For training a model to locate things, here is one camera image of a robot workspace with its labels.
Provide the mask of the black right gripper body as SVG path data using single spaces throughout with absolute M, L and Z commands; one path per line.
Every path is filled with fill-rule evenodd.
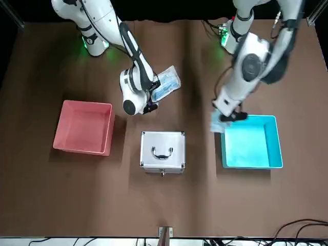
M 150 112 L 152 112 L 152 111 L 154 111 L 158 108 L 158 103 L 155 103 L 152 100 L 151 96 L 152 96 L 154 90 L 157 89 L 159 86 L 160 86 L 160 81 L 159 80 L 156 80 L 155 82 L 152 83 L 150 89 L 147 92 L 148 101 L 147 101 L 147 103 L 146 103 L 146 105 L 143 109 L 143 112 L 142 112 L 143 114 L 150 113 Z

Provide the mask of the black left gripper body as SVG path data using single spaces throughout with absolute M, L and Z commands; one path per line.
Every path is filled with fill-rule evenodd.
M 248 117 L 248 113 L 246 113 L 246 112 L 233 111 L 230 116 L 225 116 L 225 115 L 221 114 L 219 116 L 219 120 L 221 122 L 236 122 L 236 121 L 246 120 L 247 117 Z

